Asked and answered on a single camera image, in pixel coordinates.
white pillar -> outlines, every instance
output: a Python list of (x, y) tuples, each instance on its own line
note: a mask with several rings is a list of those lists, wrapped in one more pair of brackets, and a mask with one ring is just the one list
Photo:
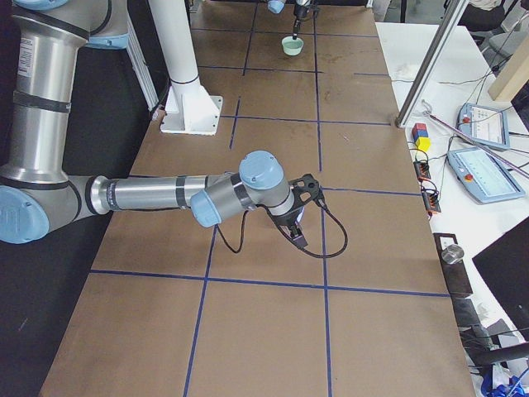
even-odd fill
[(165, 64), (171, 78), (163, 132), (213, 135), (217, 132), (221, 97), (210, 97), (200, 85), (183, 0), (149, 0)]

blue joint cap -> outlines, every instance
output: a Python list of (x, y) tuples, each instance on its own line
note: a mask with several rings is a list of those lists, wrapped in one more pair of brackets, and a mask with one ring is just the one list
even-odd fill
[(268, 1), (268, 9), (274, 14), (279, 14), (280, 12), (282, 12), (283, 7), (284, 7), (284, 2), (281, 2), (280, 0), (269, 0)]
[(204, 227), (222, 222), (221, 215), (206, 190), (199, 191), (191, 198), (191, 211), (197, 222)]
[(241, 180), (252, 189), (275, 188), (284, 177), (283, 167), (268, 151), (252, 151), (239, 165)]
[(15, 4), (22, 8), (35, 11), (53, 10), (64, 6), (69, 0), (15, 0)]
[(129, 34), (118, 36), (91, 36), (86, 47), (99, 50), (123, 50), (129, 45)]
[(0, 240), (23, 244), (38, 240), (50, 230), (44, 209), (30, 195), (0, 186)]

metal pole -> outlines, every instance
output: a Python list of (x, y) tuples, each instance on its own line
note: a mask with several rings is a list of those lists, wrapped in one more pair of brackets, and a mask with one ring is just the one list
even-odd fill
[(477, 366), (486, 366), (496, 362), (516, 360), (529, 357), (529, 342), (516, 346), (504, 347), (502, 349), (481, 352), (471, 357)]
[(468, 3), (469, 0), (451, 0), (450, 5), (446, 9), (445, 18), (431, 41), (430, 48), (422, 61), (417, 77), (413, 81), (410, 92), (404, 100), (403, 108), (397, 116), (397, 126), (406, 126), (413, 110), (417, 106), (417, 103), (422, 99), (422, 93), (427, 86), (431, 72), (439, 59), (443, 48), (448, 42), (450, 34), (460, 21)]

colored block stack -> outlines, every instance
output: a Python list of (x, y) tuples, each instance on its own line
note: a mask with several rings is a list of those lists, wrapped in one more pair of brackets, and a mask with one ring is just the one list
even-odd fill
[(416, 122), (412, 129), (413, 141), (420, 151), (427, 151), (430, 148), (430, 138), (428, 137), (427, 125)]

small white bowl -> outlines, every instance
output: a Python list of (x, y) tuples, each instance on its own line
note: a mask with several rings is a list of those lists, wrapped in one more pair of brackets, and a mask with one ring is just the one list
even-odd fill
[(292, 36), (286, 36), (281, 40), (281, 44), (283, 45), (283, 52), (286, 55), (298, 55), (303, 48), (303, 40), (299, 37), (294, 40)]

